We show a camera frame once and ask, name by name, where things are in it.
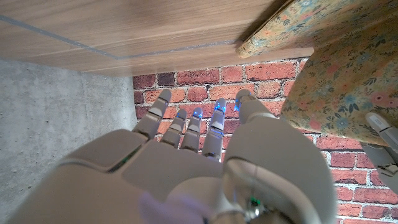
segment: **green led light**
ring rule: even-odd
[[[257,198],[252,196],[251,197],[251,204],[254,205],[254,206],[258,206],[258,205],[261,204],[261,202],[260,202],[260,200],[258,200]]]

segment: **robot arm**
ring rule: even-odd
[[[60,161],[9,223],[335,222],[323,156],[249,91],[237,94],[241,125],[224,164],[225,100],[216,102],[199,155],[199,108],[179,150],[184,110],[153,140],[170,98],[163,91],[132,131],[108,133]]]
[[[362,149],[377,168],[381,181],[398,194],[398,129],[373,112],[366,115],[366,121],[390,147],[362,142]]]

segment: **wood grain surface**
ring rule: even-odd
[[[312,49],[235,55],[284,2],[3,0],[0,15],[16,22],[0,20],[0,57],[125,77],[309,56]]]

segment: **concrete wall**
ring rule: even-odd
[[[136,124],[132,78],[0,60],[0,223],[64,155]]]

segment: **red brick wall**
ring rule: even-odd
[[[223,97],[228,101],[223,143],[226,149],[232,133],[239,126],[238,114],[233,111],[235,94],[242,88],[249,89],[278,116],[304,63],[305,59],[297,59],[134,77],[137,118],[141,119],[160,91],[168,88],[172,91],[171,104],[157,138],[165,133],[179,109],[185,109],[189,117],[199,106],[204,117],[202,146],[214,102]],[[398,222],[398,196],[381,183],[359,142],[303,133],[319,147],[330,166],[338,193],[338,223]]]

